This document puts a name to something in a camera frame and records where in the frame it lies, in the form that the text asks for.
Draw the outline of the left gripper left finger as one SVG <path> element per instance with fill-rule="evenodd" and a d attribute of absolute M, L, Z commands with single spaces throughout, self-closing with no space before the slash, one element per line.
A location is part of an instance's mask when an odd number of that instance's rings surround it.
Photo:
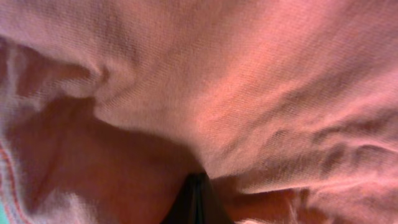
<path fill-rule="evenodd" d="M 195 174 L 187 176 L 161 224 L 196 223 L 196 182 L 197 176 Z"/>

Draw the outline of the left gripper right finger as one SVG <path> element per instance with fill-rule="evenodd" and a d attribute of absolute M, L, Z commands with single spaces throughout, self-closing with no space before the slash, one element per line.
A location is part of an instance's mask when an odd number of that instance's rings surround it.
<path fill-rule="evenodd" d="M 205 173 L 196 176 L 195 224 L 234 224 L 218 200 Z"/>

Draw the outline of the orange-red t-shirt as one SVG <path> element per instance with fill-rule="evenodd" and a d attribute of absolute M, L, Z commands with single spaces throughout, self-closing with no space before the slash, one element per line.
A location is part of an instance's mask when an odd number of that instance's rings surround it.
<path fill-rule="evenodd" d="M 11 223 L 397 222 L 396 1 L 2 1 Z"/>

